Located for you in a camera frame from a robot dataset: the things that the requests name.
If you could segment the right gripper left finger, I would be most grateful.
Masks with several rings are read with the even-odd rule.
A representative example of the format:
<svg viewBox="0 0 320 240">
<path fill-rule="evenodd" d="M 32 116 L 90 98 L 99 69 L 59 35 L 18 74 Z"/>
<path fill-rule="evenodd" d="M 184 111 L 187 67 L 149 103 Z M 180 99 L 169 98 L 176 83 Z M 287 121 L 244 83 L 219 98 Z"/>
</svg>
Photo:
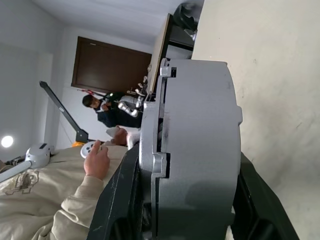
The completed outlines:
<svg viewBox="0 0 320 240">
<path fill-rule="evenodd" d="M 88 240 L 155 240 L 155 180 L 143 169 L 142 146 L 137 143 L 102 191 Z"/>
</svg>

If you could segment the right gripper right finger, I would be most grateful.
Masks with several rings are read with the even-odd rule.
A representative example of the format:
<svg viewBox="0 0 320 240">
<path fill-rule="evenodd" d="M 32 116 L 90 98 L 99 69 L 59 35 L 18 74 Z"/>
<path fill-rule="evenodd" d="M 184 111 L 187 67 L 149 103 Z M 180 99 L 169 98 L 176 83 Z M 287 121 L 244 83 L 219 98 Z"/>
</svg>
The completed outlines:
<svg viewBox="0 0 320 240">
<path fill-rule="evenodd" d="M 300 240 L 280 199 L 241 151 L 226 153 L 226 194 L 234 240 Z"/>
</svg>

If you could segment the grey motor housing lid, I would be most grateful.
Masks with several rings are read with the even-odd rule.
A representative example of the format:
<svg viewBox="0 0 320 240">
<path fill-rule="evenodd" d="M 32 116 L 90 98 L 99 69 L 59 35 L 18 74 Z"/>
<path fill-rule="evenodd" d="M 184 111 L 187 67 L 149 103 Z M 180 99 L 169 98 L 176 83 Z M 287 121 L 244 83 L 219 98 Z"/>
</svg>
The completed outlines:
<svg viewBox="0 0 320 240">
<path fill-rule="evenodd" d="M 170 60 L 161 60 L 154 101 L 143 103 L 143 118 L 139 142 L 139 169 L 144 203 L 150 205 L 151 240 L 160 240 L 158 234 L 159 184 L 167 177 L 170 168 L 170 154 L 162 150 L 167 143 L 165 134 L 165 102 L 168 78 L 176 76 L 176 68 Z"/>
</svg>

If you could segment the bare operator hand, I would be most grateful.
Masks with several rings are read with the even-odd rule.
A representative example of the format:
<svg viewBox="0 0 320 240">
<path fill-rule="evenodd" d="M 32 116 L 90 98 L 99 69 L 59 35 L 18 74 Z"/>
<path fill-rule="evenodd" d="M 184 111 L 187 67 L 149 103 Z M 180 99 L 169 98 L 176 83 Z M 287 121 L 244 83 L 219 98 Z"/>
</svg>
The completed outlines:
<svg viewBox="0 0 320 240">
<path fill-rule="evenodd" d="M 84 160 L 85 175 L 103 180 L 110 167 L 108 148 L 102 146 L 99 140 L 95 141 L 90 153 Z"/>
<path fill-rule="evenodd" d="M 127 136 L 128 132 L 124 128 L 119 128 L 114 137 L 111 139 L 111 143 L 117 146 L 126 146 Z"/>
</svg>

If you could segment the beige sweatshirt operator body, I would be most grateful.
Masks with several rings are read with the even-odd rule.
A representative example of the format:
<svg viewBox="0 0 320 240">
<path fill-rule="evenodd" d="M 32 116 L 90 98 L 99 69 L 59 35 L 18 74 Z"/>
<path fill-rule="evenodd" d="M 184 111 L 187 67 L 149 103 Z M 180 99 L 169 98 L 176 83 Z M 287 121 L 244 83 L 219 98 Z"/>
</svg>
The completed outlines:
<svg viewBox="0 0 320 240">
<path fill-rule="evenodd" d="M 127 148 L 106 145 L 110 165 L 103 190 L 120 166 Z M 72 196 L 86 176 L 79 147 L 59 150 L 47 166 L 27 169 L 0 183 L 0 240 L 32 240 L 53 221 L 62 202 Z"/>
</svg>

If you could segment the dark-haired bystander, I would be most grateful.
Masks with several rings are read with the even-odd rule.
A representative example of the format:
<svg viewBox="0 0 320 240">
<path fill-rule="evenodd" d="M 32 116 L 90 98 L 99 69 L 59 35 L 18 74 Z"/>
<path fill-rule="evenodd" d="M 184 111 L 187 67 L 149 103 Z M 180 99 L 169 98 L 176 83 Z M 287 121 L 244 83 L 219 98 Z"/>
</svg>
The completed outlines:
<svg viewBox="0 0 320 240">
<path fill-rule="evenodd" d="M 97 120 L 107 128 L 116 126 L 140 128 L 142 122 L 141 114 L 133 117 L 118 108 L 122 97 L 125 97 L 122 92 L 108 93 L 101 99 L 87 94 L 82 98 L 82 104 L 87 108 L 93 109 L 97 114 Z"/>
</svg>

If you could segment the background humanoid robot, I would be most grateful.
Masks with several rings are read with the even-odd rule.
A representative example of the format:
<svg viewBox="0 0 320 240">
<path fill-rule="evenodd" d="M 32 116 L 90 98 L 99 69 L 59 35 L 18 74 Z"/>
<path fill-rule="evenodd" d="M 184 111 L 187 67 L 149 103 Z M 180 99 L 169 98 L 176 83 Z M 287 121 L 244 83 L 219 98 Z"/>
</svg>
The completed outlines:
<svg viewBox="0 0 320 240">
<path fill-rule="evenodd" d="M 105 95 L 109 102 L 115 103 L 118 109 L 133 118 L 137 118 L 143 108 L 144 100 L 147 97 L 148 77 L 144 76 L 142 83 L 137 84 L 137 88 L 128 90 L 121 97 L 114 92 Z"/>
</svg>

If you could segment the black hoist stand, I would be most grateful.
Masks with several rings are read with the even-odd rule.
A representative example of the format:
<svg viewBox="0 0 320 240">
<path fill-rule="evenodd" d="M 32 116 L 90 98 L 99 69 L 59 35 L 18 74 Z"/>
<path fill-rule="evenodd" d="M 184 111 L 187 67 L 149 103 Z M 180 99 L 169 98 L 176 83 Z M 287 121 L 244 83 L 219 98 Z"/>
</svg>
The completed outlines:
<svg viewBox="0 0 320 240">
<path fill-rule="evenodd" d="M 57 106 L 59 111 L 63 114 L 65 119 L 68 121 L 68 123 L 75 130 L 76 132 L 75 141 L 77 143 L 82 143 L 82 144 L 86 144 L 87 142 L 89 142 L 89 134 L 85 130 L 80 128 L 80 126 L 76 123 L 76 121 L 68 112 L 68 110 L 65 108 L 65 106 L 62 104 L 62 102 L 58 99 L 56 94 L 52 91 L 50 86 L 45 81 L 40 81 L 39 85 L 47 93 L 47 95 L 50 97 L 53 103 Z"/>
</svg>

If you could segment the round ceiling light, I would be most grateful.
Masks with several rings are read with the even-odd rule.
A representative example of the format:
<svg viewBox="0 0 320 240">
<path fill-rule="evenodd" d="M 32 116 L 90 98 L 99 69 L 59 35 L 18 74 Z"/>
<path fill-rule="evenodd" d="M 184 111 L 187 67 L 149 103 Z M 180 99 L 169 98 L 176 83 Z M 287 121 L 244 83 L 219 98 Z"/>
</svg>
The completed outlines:
<svg viewBox="0 0 320 240">
<path fill-rule="evenodd" d="M 13 145 L 14 138 L 10 135 L 6 135 L 1 139 L 0 143 L 2 147 L 9 148 Z"/>
</svg>

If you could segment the dark brown door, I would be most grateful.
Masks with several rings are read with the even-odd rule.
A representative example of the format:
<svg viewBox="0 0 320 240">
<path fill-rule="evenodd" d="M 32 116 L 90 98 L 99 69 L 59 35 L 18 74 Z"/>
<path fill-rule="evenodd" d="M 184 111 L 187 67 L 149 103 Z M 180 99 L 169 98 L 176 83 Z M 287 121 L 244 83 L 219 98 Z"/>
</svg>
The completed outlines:
<svg viewBox="0 0 320 240">
<path fill-rule="evenodd" d="M 148 75 L 152 55 L 78 37 L 71 86 L 102 93 L 126 93 Z"/>
</svg>

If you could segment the black rounded object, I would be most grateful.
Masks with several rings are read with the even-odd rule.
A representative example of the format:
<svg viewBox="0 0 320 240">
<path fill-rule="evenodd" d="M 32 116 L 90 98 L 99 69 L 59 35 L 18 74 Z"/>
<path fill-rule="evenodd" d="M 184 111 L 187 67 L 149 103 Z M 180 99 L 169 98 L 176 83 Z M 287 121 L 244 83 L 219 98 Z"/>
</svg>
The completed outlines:
<svg viewBox="0 0 320 240">
<path fill-rule="evenodd" d="M 205 0 L 191 0 L 181 3 L 173 14 L 173 20 L 194 42 Z"/>
</svg>

